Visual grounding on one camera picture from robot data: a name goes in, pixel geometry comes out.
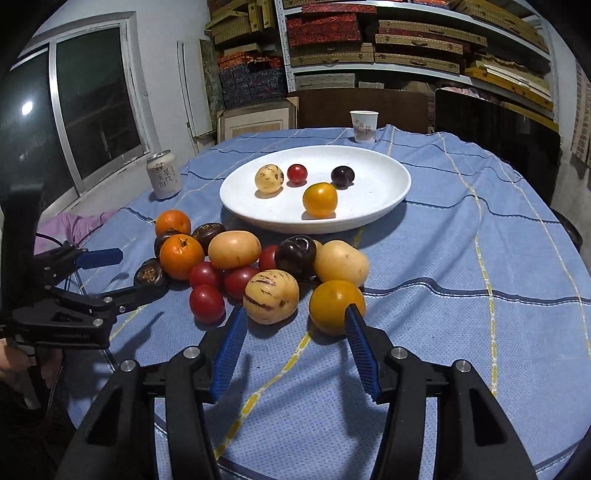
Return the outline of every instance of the table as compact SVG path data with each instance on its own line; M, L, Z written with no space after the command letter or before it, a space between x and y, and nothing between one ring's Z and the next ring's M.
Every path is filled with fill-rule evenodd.
M382 219L317 237L345 240L369 257L368 324L425 361L470 360L539 478L553 478L591 424L591 280L528 183L475 144L390 125L364 147L353 142L349 128L226 141L188 163L176 197L160 202L145 192L90 239L90 249L122 248L124 260L81 272L86 290L131 285L136 269L153 256L153 219L171 208L185 211L193 226L222 221L229 229L251 230L264 245L279 243L285 235L250 227L224 210L219 187L233 169L266 153L328 144L390 155L413 179L407 198ZM345 340L307 333L309 296L307 291L287 324L249 323L229 390L206 409L226 478L358 480L371 474L387 408L364 394ZM76 425L118 363L167 361L199 342L203 330L192 319L188 297L188 289L170 291L120 315L110 350L69 352L61 391ZM168 479L162 403L155 412L159 472ZM428 401L421 479L432 472L435 431L436 406Z

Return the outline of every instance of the oval plate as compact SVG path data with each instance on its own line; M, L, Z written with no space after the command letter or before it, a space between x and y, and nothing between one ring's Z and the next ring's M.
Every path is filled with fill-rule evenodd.
M308 170L303 186L292 186L287 169L300 163ZM275 164L285 175L282 189L271 196L258 191L255 175L263 165ZM333 218L313 219L302 197L314 183L330 183L330 172L347 165L355 181L338 190L339 203ZM242 165L222 183L220 198L234 215L267 230L281 233L335 233L357 228L383 217L398 205L410 189L410 173L383 153L365 148L317 145L290 148L264 155Z

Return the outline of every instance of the yellow tomato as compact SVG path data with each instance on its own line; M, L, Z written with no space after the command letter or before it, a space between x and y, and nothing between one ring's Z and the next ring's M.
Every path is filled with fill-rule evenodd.
M335 211L338 198L336 189L324 181L309 186L302 200L304 208L312 217L327 218Z
M361 291L346 280L330 280L319 285L310 297L310 318L321 332L345 334L345 309L355 303L365 314L365 299Z

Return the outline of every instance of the picture frame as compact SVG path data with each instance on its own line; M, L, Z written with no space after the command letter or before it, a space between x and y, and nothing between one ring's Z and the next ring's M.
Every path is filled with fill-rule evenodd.
M246 133L297 128L297 101L283 99L258 103L217 114L217 143Z

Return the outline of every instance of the paper cup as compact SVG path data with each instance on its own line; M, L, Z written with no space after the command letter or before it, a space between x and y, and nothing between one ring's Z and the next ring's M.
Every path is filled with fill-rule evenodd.
M375 143L378 113L369 110L352 110L350 114L355 141L357 143Z

